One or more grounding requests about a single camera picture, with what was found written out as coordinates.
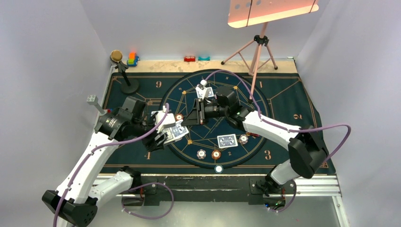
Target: pink board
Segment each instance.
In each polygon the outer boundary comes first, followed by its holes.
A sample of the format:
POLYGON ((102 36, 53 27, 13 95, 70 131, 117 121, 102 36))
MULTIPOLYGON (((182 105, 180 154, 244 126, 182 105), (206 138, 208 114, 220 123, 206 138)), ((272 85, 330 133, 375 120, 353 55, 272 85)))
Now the pink board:
POLYGON ((239 28, 319 9, 318 0, 231 0, 228 25, 239 28))

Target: dark green mat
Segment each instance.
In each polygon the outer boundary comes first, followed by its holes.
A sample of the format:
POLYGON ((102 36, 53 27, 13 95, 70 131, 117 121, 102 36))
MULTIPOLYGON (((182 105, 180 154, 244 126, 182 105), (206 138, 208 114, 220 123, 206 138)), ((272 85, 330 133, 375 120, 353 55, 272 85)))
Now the dark green mat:
MULTIPOLYGON (((168 102, 173 113, 186 116, 192 109, 193 99, 196 97, 191 88, 213 71, 127 73, 127 75, 139 80, 140 89, 133 96, 147 102, 148 113, 159 110, 162 104, 168 102)), ((247 73, 237 74, 249 81, 252 79, 247 73)), ((209 81, 213 89, 223 85, 238 86, 236 92, 241 104, 246 104, 246 90, 241 87, 242 84, 239 84, 237 78, 218 73, 209 81)), ((126 95, 120 91, 123 82, 120 74, 112 75, 104 108, 116 108, 123 104, 126 98, 126 95)), ((292 125, 321 126, 319 114, 310 101, 298 74, 258 73, 256 86, 258 89, 254 92, 255 100, 258 101, 264 115, 292 125)), ((193 126, 190 135, 186 138, 164 150, 152 153, 148 153, 140 142, 124 145, 111 155, 101 173, 115 173, 120 167, 128 165, 147 174, 214 174, 213 169, 195 166, 215 165, 215 161, 211 158, 206 158, 202 160, 204 163, 200 163, 196 152, 204 149, 210 157, 211 151, 216 147, 216 135, 236 134, 239 136, 243 132, 231 128, 223 119, 210 120, 207 127, 210 130, 203 126, 193 126)), ((225 174, 266 174, 275 165, 288 159, 288 152, 281 146, 263 138, 253 137, 249 137, 246 145, 227 148, 221 153, 222 157, 216 163, 227 167, 223 172, 225 174)), ((324 163, 317 174, 335 174, 331 160, 324 163)))

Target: orange block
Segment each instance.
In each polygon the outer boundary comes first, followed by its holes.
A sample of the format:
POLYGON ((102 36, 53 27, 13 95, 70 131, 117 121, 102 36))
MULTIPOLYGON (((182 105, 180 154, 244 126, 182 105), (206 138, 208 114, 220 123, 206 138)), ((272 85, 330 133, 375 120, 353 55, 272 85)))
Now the orange block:
POLYGON ((131 52, 130 55, 128 56, 128 59, 135 59, 136 55, 137 55, 137 53, 131 52))

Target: robotic arm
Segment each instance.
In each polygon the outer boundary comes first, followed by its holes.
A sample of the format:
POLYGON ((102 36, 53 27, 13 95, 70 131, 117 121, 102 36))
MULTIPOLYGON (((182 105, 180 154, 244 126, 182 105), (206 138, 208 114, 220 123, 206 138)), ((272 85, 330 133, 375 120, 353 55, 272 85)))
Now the robotic arm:
MULTIPOLYGON (((148 120, 142 117, 146 104, 141 100, 127 97, 120 108, 101 116, 92 134, 84 154, 72 169, 67 178, 55 191, 47 190, 42 201, 53 212, 56 212, 63 193, 68 189, 57 220, 58 227, 86 227, 93 220, 97 209, 111 198, 131 188, 142 185, 140 172, 125 166, 109 180, 93 186, 93 183, 110 155, 118 148, 118 144, 103 147, 96 152, 93 148, 126 140, 128 137, 141 136, 157 125, 166 111, 153 112, 148 120), (68 187, 70 179, 75 178, 73 185, 68 187)), ((179 141, 188 133, 186 127, 176 122, 172 113, 167 113, 157 130, 142 140, 148 151, 162 149, 164 145, 179 141)))
MULTIPOLYGON (((200 96, 205 95, 206 83, 196 87, 200 96)), ((259 185, 266 194, 278 193, 287 181, 302 176, 312 178, 316 170, 329 155, 323 140, 317 132, 289 132, 263 122, 256 110, 243 107, 230 87, 218 87, 215 100, 198 98, 183 126, 202 125, 209 118, 225 117, 229 125, 245 132, 259 134, 284 147, 289 152, 289 160, 274 167, 265 177, 266 182, 259 185)), ((268 122, 284 126, 287 129, 299 130, 301 127, 284 124, 262 115, 268 122)))

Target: white wall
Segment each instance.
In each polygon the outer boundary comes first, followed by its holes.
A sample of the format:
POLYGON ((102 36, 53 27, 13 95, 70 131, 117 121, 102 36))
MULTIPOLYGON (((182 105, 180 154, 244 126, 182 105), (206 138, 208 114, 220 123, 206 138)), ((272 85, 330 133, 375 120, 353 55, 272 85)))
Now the white wall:
POLYGON ((88 143, 108 54, 78 0, 1 1, 0 53, 0 226, 51 226, 41 197, 88 143))
POLYGON ((296 63, 324 125, 353 227, 400 226, 401 1, 330 1, 296 63), (327 131, 333 149, 344 130, 327 131))
MULTIPOLYGON (((136 51, 142 60, 181 59, 208 53, 222 60, 261 30, 261 25, 232 28, 229 0, 81 0, 107 53, 136 51)), ((269 23, 267 37, 276 58, 297 56, 329 0, 311 14, 269 23)), ((243 52, 252 59, 254 47, 243 52)), ((263 56, 268 56, 264 49, 263 56)))

